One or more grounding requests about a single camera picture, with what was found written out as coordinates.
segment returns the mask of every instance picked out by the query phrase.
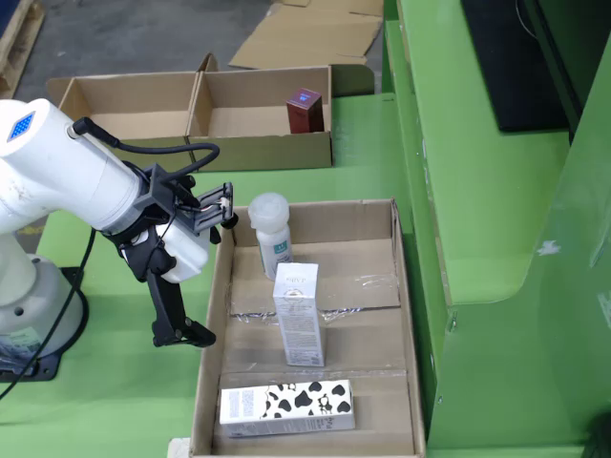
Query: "white product box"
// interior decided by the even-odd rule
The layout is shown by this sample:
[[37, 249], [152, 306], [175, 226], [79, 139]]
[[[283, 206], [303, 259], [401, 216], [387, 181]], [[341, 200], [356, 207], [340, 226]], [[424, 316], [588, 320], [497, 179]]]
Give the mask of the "white product box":
[[221, 391], [229, 437], [354, 429], [350, 381], [253, 386]]
[[274, 303], [288, 365], [325, 365], [325, 332], [316, 309], [317, 278], [318, 264], [278, 264]]

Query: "blue logo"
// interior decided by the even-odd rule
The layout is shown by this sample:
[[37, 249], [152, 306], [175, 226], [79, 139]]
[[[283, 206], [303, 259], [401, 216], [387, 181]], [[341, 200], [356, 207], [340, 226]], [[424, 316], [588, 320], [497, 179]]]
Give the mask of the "blue logo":
[[284, 251], [286, 251], [286, 240], [283, 241], [282, 243], [278, 243], [277, 245], [274, 245], [275, 254], [280, 255]]
[[9, 139], [7, 141], [11, 141], [14, 138], [19, 137], [24, 134], [30, 128], [32, 124], [32, 120], [34, 118], [34, 112], [31, 112], [27, 116], [22, 117], [17, 122], [15, 122], [14, 126], [12, 126], [11, 134], [9, 135]]

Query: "red box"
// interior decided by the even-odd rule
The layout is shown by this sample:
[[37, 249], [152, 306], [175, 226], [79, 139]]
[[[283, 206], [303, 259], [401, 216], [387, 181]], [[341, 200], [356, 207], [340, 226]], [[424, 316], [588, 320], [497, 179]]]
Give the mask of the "red box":
[[308, 89], [300, 89], [286, 101], [288, 124], [292, 134], [325, 131], [323, 98]]

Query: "green surface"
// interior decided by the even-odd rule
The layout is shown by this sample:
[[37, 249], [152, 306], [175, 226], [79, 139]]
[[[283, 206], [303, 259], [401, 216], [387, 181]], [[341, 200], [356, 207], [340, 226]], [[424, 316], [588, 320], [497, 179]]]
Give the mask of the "green surface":
[[607, 46], [526, 280], [452, 308], [429, 446], [580, 444], [611, 400], [611, 47]]
[[438, 364], [448, 321], [448, 309], [441, 282], [435, 247], [431, 206], [424, 174], [422, 132], [406, 47], [399, 21], [386, 21], [385, 43], [389, 52], [390, 74], [395, 87], [403, 151], [408, 165], [413, 229], [405, 237], [412, 310], [415, 323], [418, 363], [422, 380], [425, 421], [431, 422], [437, 388]]
[[457, 0], [402, 0], [452, 303], [522, 285], [568, 152], [566, 133], [504, 135]]
[[[240, 205], [265, 191], [292, 202], [395, 196], [409, 232], [394, 96], [337, 99], [333, 114], [335, 168], [200, 174], [197, 191], [231, 180]], [[88, 233], [74, 217], [53, 214], [39, 253], [58, 265], [78, 264]], [[205, 316], [212, 265], [183, 284], [187, 313], [195, 319]], [[22, 384], [2, 402], [0, 447], [23, 457], [165, 456], [172, 437], [190, 435], [200, 353], [153, 348], [155, 314], [146, 286], [103, 238], [95, 243], [83, 290], [92, 310], [85, 333], [56, 380]]]

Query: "white bottle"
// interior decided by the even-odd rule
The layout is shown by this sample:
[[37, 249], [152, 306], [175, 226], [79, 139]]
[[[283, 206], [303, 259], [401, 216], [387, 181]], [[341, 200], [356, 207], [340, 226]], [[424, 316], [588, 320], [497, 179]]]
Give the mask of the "white bottle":
[[263, 271], [276, 280], [280, 262], [293, 262], [293, 249], [288, 229], [288, 202], [280, 194], [256, 196], [248, 206], [250, 225], [257, 230]]

